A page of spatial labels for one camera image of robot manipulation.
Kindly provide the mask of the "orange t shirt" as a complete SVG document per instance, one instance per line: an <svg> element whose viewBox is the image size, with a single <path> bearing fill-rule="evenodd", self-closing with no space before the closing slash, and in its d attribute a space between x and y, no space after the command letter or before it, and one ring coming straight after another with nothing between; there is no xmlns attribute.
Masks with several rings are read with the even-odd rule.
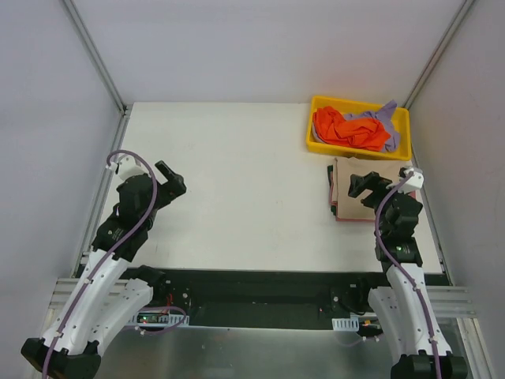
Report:
<svg viewBox="0 0 505 379"><path fill-rule="evenodd" d="M376 118L348 120L333 107L317 108L312 129L325 144L381 152L391 135Z"/></svg>

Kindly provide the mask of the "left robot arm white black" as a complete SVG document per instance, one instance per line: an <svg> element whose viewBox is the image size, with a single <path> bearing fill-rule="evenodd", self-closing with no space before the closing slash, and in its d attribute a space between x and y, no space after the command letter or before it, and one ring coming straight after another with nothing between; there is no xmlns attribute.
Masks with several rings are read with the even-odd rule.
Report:
<svg viewBox="0 0 505 379"><path fill-rule="evenodd" d="M141 311L158 317L174 310L178 323L185 321L186 312L172 304L166 274L146 265L132 271L118 296L107 298L148 240L157 212L187 190L163 161L155 168L164 183L135 160L114 165L122 180L119 201L97 230L80 279L54 323L21 348L43 377L93 378L112 340Z"/></svg>

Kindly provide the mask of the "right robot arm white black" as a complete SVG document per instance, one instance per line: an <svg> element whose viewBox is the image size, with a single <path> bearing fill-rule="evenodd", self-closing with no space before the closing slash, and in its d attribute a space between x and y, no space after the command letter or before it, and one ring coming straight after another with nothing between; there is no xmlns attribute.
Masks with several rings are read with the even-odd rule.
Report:
<svg viewBox="0 0 505 379"><path fill-rule="evenodd" d="M350 176L349 197L369 192L361 203L374 211L376 258L388 282L358 288L355 302L378 318L393 358L392 378L466 378L465 359L454 354L436 320L414 237L423 205L413 193L423 183L416 167L401 168L398 182L375 171Z"/></svg>

